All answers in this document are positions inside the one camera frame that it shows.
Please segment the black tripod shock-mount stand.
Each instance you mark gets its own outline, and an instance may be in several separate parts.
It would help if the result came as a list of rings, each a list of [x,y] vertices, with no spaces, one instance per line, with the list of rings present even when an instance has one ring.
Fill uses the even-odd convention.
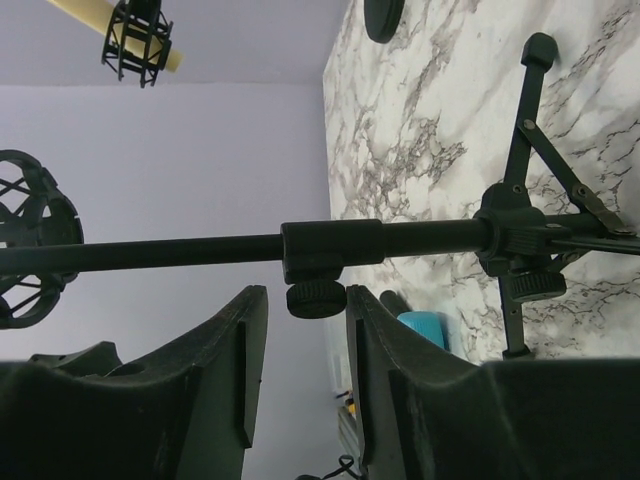
[[[337,315],[347,305],[339,279],[348,267],[389,258],[474,253],[499,283],[507,359],[529,355],[522,307],[562,296],[564,269],[598,251],[637,255],[639,239],[572,171],[536,117],[555,39],[526,41],[525,69],[503,179],[490,186],[470,219],[384,223],[377,219],[285,223],[276,234],[88,244],[77,211],[35,158],[5,150],[21,174],[2,192],[20,192],[1,212],[1,289],[22,287],[24,300],[1,305],[1,326],[42,321],[83,272],[278,261],[289,312],[301,319]]]

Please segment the blue microphone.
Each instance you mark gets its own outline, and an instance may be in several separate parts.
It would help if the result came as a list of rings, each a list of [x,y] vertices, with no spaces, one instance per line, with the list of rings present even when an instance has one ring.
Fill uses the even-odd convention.
[[[437,313],[409,311],[399,314],[397,320],[431,343],[449,350],[445,326]]]

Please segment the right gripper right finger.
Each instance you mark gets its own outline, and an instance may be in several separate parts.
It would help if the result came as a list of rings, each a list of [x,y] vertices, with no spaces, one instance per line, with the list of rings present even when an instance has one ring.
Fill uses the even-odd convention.
[[[635,479],[635,359],[474,365],[347,291],[360,462],[371,479]]]

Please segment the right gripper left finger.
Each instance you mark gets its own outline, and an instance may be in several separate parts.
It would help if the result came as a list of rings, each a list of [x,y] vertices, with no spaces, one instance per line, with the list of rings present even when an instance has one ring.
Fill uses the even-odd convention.
[[[262,286],[131,362],[103,341],[1,366],[5,479],[238,479],[254,440]]]

